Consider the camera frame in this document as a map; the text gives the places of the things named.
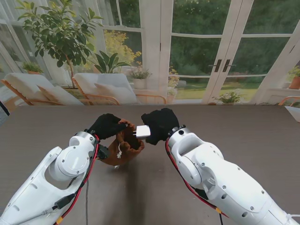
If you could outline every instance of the door handle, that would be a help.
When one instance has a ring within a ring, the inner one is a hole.
[[[229,63],[230,63],[230,60],[226,60],[223,72],[226,72],[228,67],[235,67],[236,66],[236,65],[229,65]]]
[[[216,65],[208,65],[209,67],[216,67],[215,72],[219,71],[222,60],[218,60]]]

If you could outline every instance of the black glove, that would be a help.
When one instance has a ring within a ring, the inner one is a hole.
[[[88,130],[89,133],[95,131],[100,140],[112,137],[118,132],[124,130],[128,125],[126,123],[119,123],[121,119],[108,113],[98,117],[96,122]]]
[[[146,138],[146,142],[153,145],[156,145],[160,140],[165,141],[168,138],[168,133],[174,127],[179,127],[177,117],[168,108],[144,114],[142,121],[149,126],[151,131],[151,136]]]

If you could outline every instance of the brown paper bag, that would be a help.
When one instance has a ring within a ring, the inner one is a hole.
[[[119,132],[116,135],[116,139],[108,147],[110,156],[106,159],[101,159],[102,162],[108,165],[116,166],[129,162],[145,148],[144,142],[133,135],[133,131],[135,131],[134,124],[124,119],[121,119],[119,123],[127,123],[128,127]]]

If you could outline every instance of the white power adapter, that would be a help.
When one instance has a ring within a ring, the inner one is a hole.
[[[150,128],[147,125],[137,126],[134,135],[139,139],[146,139],[151,135]]]

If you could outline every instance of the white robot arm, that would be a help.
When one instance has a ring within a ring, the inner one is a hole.
[[[52,149],[9,201],[0,217],[0,225],[59,224],[88,179],[97,150],[96,137],[87,132],[73,136],[65,149]],[[76,179],[61,190],[46,180],[47,169],[55,180]]]
[[[209,202],[239,225],[299,225],[267,191],[221,151],[204,142],[185,126],[173,129],[166,142],[183,179],[203,187]]]

